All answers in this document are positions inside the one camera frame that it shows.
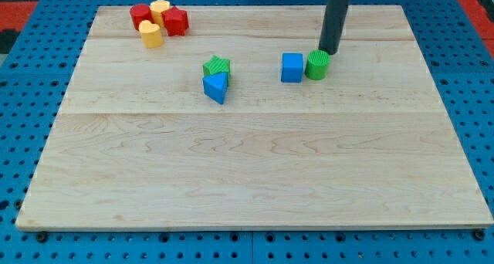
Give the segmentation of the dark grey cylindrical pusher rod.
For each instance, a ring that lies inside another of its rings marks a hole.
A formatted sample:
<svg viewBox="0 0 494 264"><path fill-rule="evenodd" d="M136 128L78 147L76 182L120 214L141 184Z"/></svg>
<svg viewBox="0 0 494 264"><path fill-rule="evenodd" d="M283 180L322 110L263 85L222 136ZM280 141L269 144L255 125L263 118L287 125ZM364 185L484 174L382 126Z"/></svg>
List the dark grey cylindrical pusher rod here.
<svg viewBox="0 0 494 264"><path fill-rule="evenodd" d="M319 49L330 55L338 51L350 0L327 0Z"/></svg>

